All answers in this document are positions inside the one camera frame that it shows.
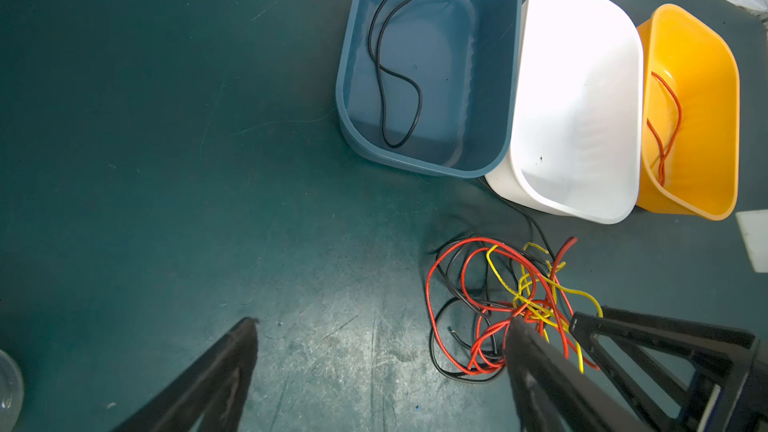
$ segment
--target white plastic bin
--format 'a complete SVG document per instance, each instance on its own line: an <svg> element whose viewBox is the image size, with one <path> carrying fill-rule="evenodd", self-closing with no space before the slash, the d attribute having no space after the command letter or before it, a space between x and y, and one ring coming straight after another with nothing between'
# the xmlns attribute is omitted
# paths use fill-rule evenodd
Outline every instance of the white plastic bin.
<svg viewBox="0 0 768 432"><path fill-rule="evenodd" d="M609 0L526 0L509 151L485 177L508 200L615 224L638 198L643 48Z"/></svg>

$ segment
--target black wire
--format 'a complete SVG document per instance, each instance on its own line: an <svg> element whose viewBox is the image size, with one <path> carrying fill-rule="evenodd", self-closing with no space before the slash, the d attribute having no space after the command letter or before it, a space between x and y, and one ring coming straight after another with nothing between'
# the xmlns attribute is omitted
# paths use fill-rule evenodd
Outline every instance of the black wire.
<svg viewBox="0 0 768 432"><path fill-rule="evenodd" d="M421 117L421 114L422 114L423 94L422 94L421 87L419 87L418 84L414 82L412 79L404 76L403 74L387 69L381 64L381 44L382 44L382 39L384 37L384 30L386 29L386 26L387 24L389 24L389 21L392 19L392 17L397 13L397 11L403 8L409 2L411 2L411 0L404 0L403 2L398 4L394 9L392 9L392 12L390 12L389 15L386 17L386 19L384 19L382 28L379 31L379 39L376 42L375 53L372 48L371 35L373 34L373 26L376 24L376 19L379 17L379 14L381 13L382 8L384 7L384 4L386 4L387 1L388 0L382 0L382 2L379 4L379 8L376 9L376 13L373 15L373 19L371 20L371 26L368 29L368 54L370 55L371 60L373 60L373 62L376 64L376 81L379 83L379 96L381 97L381 103L382 103L382 119L381 119L382 137L384 138L384 143L387 144L389 148L397 149L398 147L408 142L408 139L411 138L411 134L413 134L413 131L416 129L416 124L418 123L418 119L419 117ZM402 140L397 144L391 143L389 139L387 139L386 137L386 95L384 93L384 82L382 81L382 74L381 74L382 71L388 73L390 76L394 76L400 80L404 80L408 82L413 86L414 89L416 89L416 94L418 94L418 105L416 108L416 114L413 117L413 122L411 122L411 128L408 130L408 133L406 134L406 136L403 137Z"/></svg>
<svg viewBox="0 0 768 432"><path fill-rule="evenodd" d="M437 316L435 317L435 325L437 326L440 322L440 319L442 319L443 315L446 314L446 312L453 307L456 304L460 304L461 301L459 301L457 298L452 298L449 300L445 305L443 305L442 309L440 309L440 312L438 312ZM437 362L437 357L435 356L435 331L434 329L431 329L429 331L429 358L432 360L432 365L435 366L435 368L440 372L440 374L443 374L447 378L451 380L456 380L457 382L463 382L465 384L487 384L488 382L491 382L498 378L499 375L501 375L504 372L504 369L506 369L506 365L503 366L496 372L494 375L492 375L489 378L484 379L467 379L467 375L464 372L451 372L449 370L446 370L442 367L440 367L440 364Z"/></svg>
<svg viewBox="0 0 768 432"><path fill-rule="evenodd" d="M558 251L558 254L560 254L560 251L562 251L562 250L563 250L563 247L565 247L565 244L563 244L563 245L562 245L562 247L560 247L560 250ZM556 294L557 292L558 292L557 290L555 290L554 288L552 288L552 293L553 293L553 294ZM570 316L570 318L568 319L568 322L570 323L570 322L571 322L571 320L573 320L573 317L574 317L574 316L573 316L573 314L571 313L571 311L569 311L569 310L568 310L568 308L565 306L565 293L561 291L560 295L561 295L561 297L563 298L563 300L561 300L560 302L558 302L558 309L560 309L560 311L561 311L561 312L563 312L563 315L565 315L565 316Z"/></svg>
<svg viewBox="0 0 768 432"><path fill-rule="evenodd" d="M542 236L542 241L544 242L544 248L547 249L547 252L549 253L550 257L552 257L552 262L554 262L554 251L552 250L552 246L549 245L549 241L547 240L547 236L544 235L544 231L541 227L539 227L538 222L535 221L535 219L526 213L525 210L523 210L519 205L515 204L514 202L507 200L504 197L501 197L498 195L493 188L488 184L488 182L485 180L485 177L478 177L478 181L483 184L485 188L493 192L493 195L496 197L499 197L501 200L503 200L508 206L512 207L514 210L516 210L521 216L525 217L531 224L533 224L534 227L536 227L536 230L538 231L538 234Z"/></svg>
<svg viewBox="0 0 768 432"><path fill-rule="evenodd" d="M529 221L531 221L534 224L536 229L539 230L539 234L542 236L542 240L544 240L544 244L546 244L546 238L544 237L544 234L542 233L541 229L538 227L538 224L535 223L535 220L533 220L533 218L531 218L530 216L528 216L524 212L521 212L521 214L523 214L526 218L528 218ZM472 233L472 234L470 234L467 237L463 237L461 235L455 236L451 240L449 240L446 244L441 245L436 250L433 250L431 252L434 252L436 254L436 261L437 261L442 256L443 251L445 251L447 248L450 248L450 247L460 243L461 241L466 240L467 238L473 238L473 237L478 237L478 235L475 234L475 233ZM456 263L458 258L460 258L461 256L467 257L468 254L470 254L472 252L472 247L480 248L480 247L483 247L485 245L487 245L486 242L469 242L469 243L467 243L467 244L465 244L465 245L463 245L461 247L456 248L456 250L452 253L450 258L448 259L448 263L447 263L447 265L445 267L443 267L441 263L437 264L437 270L440 273L440 275L442 276L442 279L443 279L444 283L446 284L446 287L448 288L448 291L451 293L451 295L453 295L453 298L450 299L445 305L443 305L443 308L436 315L436 317L435 317L436 328L438 327L439 322L442 320L442 318L446 314L446 312L451 307L453 307L456 304L464 304L467 308L472 310L472 312L475 315L475 318L480 317L480 318L482 318L482 320L486 323L486 325L488 327L491 326L490 318L491 318L492 312L491 311L487 311L487 312L484 313L480 308L478 308L473 303L471 303L468 300L468 298L464 295L464 293L461 290L459 290L458 287L450 279L451 269L452 269L453 265ZM530 262L532 262L534 264L534 266L540 271L540 273L542 273L544 275L549 275L549 273L548 273L549 270L546 267L546 263L545 262L543 262L542 260L540 260L540 259L538 259L536 257L531 256L530 254L527 254L526 252L524 252L524 251L522 251L522 250L520 250L520 249L518 249L516 247L513 247L513 246L509 246L509 247L512 248L513 250L515 250L516 252L522 254L523 256L525 256ZM512 274L515 282L519 283L518 277L514 273L514 266L513 266L514 263L515 262L513 262L512 260L510 261L509 271ZM490 273L489 266L488 266L487 263L485 263L485 277L484 277L485 280L484 280L484 284L478 290L478 293L483 293L483 292L485 293L485 299L484 298L480 298L480 297L472 297L472 299L475 302L483 304L483 305L490 305L490 306L495 306L495 307L500 307L500 308L508 307L508 304L502 304L500 302L495 302L495 301L490 300L490 291L488 290L488 274L489 273ZM470 296L475 295L475 293L473 293L471 291L468 291L468 293L469 293ZM560 303L558 304L560 309L564 308L563 303L564 303L564 301L560 301ZM448 331L450 332L451 336L454 338L454 340L456 341L456 343L459 346L461 346L465 350L472 350L472 346L470 344L468 344L467 342L463 341L458 336L456 331L454 331L454 330L452 330L450 328L448 328ZM492 350L483 350L482 353L485 355L485 358L488 361L490 361L491 363L497 363L497 362L499 362L499 361L504 359L504 353L503 353L503 350L501 350L500 347L498 346L495 334L490 337L490 340L491 340L491 348L492 348ZM436 339L435 339L435 330L431 329L429 331L429 357L432 360L432 364L435 366L435 368L438 370L438 372L440 372L440 374L444 375L445 377L447 377L447 378L449 378L451 380L456 380L456 381L463 382L463 383L466 383L466 384L486 384L486 383L496 379L500 375L500 373L504 371L504 368L501 368L501 369L499 369L499 371L497 373L495 373L490 378L470 379L470 378L466 378L468 375L464 374L463 372L451 372L450 370L446 370L446 369L440 367L440 365L437 362L436 353L435 353L435 341L436 341Z"/></svg>

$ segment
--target blue plastic bin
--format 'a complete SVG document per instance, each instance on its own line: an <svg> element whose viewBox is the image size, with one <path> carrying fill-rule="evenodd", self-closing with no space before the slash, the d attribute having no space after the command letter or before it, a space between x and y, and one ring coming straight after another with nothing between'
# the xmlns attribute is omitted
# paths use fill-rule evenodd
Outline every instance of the blue plastic bin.
<svg viewBox="0 0 768 432"><path fill-rule="evenodd" d="M509 145L521 0L414 0L392 18L382 65L412 78L424 94L416 130L398 149L382 138L376 68L366 51L381 1L352 0L336 79L344 137L361 156L388 166L433 176L484 176ZM400 1L390 0L377 24ZM383 80L387 135L399 140L413 120L417 94L407 82L387 74Z"/></svg>

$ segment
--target yellow wire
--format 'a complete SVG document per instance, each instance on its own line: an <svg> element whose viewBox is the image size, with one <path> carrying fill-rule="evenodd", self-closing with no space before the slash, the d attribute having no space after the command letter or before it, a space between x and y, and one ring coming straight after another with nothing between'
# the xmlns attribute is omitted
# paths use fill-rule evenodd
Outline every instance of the yellow wire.
<svg viewBox="0 0 768 432"><path fill-rule="evenodd" d="M546 278L544 276L541 276L541 278L543 280L545 280L546 283L551 284L553 287L559 288L563 292L567 292L569 294L581 295L582 297L588 298L589 300L592 301L592 303L594 304L594 306L598 310L598 317L602 317L603 316L603 308L600 306L600 303L598 303L598 300L596 298L592 297L587 292L577 291L577 290L574 290L572 288L563 287L562 285L560 285L560 284L558 284L556 282L552 282L551 280L549 280L548 278Z"/></svg>
<svg viewBox="0 0 768 432"><path fill-rule="evenodd" d="M541 247L540 245L533 244L532 242L528 242L527 244L525 244L525 246L523 247L523 250L525 250L529 245L532 245L532 246L538 248L539 250L541 250L541 251L543 251L545 253L548 253L548 252L546 252L545 249L543 249L543 247ZM528 305L528 310L532 312L533 316L537 320L540 320L540 321L544 322L546 325L549 325L550 327L557 328L557 325L554 322L549 321L549 320L546 319L547 317L551 317L553 315L552 312L550 312L549 310L547 310L546 308L543 308L542 306L540 306L538 304L535 304L535 303L531 302L530 300L528 300L527 298L522 296L522 290L523 290L524 287L528 288L528 290L527 290L528 296L529 297L531 296L531 292L530 292L531 289L530 289L529 286L533 284L533 279L532 278L531 278L531 280L528 283L526 283L525 285L523 284L523 281L526 278L530 278L530 274L525 273L524 268L523 268L524 275L523 275L523 277L520 278L520 281L518 283L518 291L517 292L513 291L512 288L510 288L507 285L507 283L504 282L504 279L502 278L502 275L498 273L498 270L496 270L496 266L493 264L493 261L491 260L491 254L493 253L493 251L496 248L498 248L497 245L494 245L493 247L491 247L485 253L485 259L488 261L488 264L491 266L491 270L493 270L493 273L496 275L496 278L498 279L498 281L504 286L505 289L507 289L507 291L510 294L512 294L514 296L513 304L516 303L518 299L523 301L524 303L526 303ZM547 266L549 267L549 270L551 272L552 271L552 265L549 263L549 261L547 261ZM565 262L562 262L562 265L558 264L558 270L561 270L562 266L565 266ZM570 294L581 295L582 297L588 298L589 300L592 301L592 303L597 308L598 316L599 317L603 317L603 309L600 306L600 303L598 303L598 301L594 297L592 297L590 294L588 294L587 292L582 292L582 291L574 290L574 289L571 289L571 288L563 287L562 285L560 285L560 284L558 284L556 282L553 282L552 280L550 280L550 279L548 279L548 278L546 278L544 276L541 276L541 278L543 280L545 280L547 283L551 284L553 287L559 288L563 292L567 292L567 293L570 293ZM553 297L557 296L557 293L554 290L552 291L552 296ZM562 322L563 322L562 323L563 331L565 333L567 333L568 335L571 335L571 331L569 330L570 329L569 324L564 319L562 320ZM547 335L546 328L544 328L542 331L544 332L544 338L546 339L547 342L549 342L549 336ZM583 354L583 351L581 350L580 343L575 338L574 338L574 342L576 343L576 355L578 356L578 368L579 368L579 371L583 374L584 373L584 354Z"/></svg>

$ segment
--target plastic bin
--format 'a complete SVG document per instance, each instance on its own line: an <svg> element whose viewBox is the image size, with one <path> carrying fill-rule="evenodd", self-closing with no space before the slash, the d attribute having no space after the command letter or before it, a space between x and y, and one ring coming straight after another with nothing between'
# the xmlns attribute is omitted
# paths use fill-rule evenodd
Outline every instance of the plastic bin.
<svg viewBox="0 0 768 432"><path fill-rule="evenodd" d="M613 224L638 199L643 51L609 0L526 0L509 152L486 175L500 196Z"/></svg>
<svg viewBox="0 0 768 432"><path fill-rule="evenodd" d="M658 143L644 121L638 205L663 214L722 220L739 187L739 70L725 41L676 5L662 5L638 27L645 49L645 116L663 144L677 125L670 86L683 111L658 183Z"/></svg>
<svg viewBox="0 0 768 432"><path fill-rule="evenodd" d="M366 34L382 0L352 0L336 80L343 135L370 160L435 176L475 178L504 157L517 81L521 0L414 0L389 23L382 64L416 81L421 119L389 149L380 130L376 68ZM377 23L401 0L390 0ZM413 87L383 76L387 135L404 137L416 111Z"/></svg>

